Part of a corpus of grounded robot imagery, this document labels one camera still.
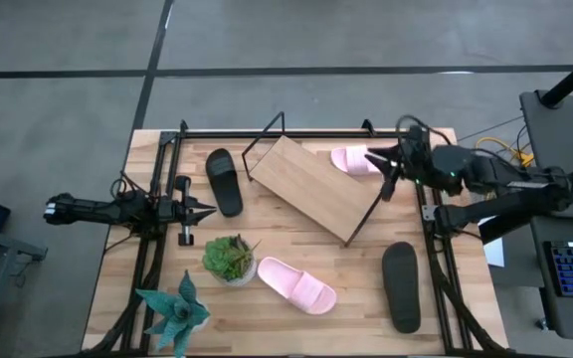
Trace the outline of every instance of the gray floor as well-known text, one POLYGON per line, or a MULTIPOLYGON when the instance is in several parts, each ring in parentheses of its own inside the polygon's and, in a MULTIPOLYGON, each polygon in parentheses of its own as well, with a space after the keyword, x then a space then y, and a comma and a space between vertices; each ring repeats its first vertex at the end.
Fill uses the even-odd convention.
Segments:
MULTIPOLYGON (((0 0, 0 71, 144 69, 162 0, 0 0)), ((159 68, 573 64, 573 1, 177 0, 159 68)), ((522 91, 565 74, 157 79, 145 128, 380 127, 414 113, 459 137, 520 115, 522 91)), ((11 284, 0 357, 78 351, 106 228, 51 227, 45 201, 107 199, 122 165, 142 79, 0 80, 0 202, 7 231, 50 252, 11 284)), ((515 138, 517 120, 484 135, 515 138)), ((474 145, 480 135, 464 144, 474 145)), ((539 332, 535 290, 497 287, 510 346, 573 356, 539 332)))

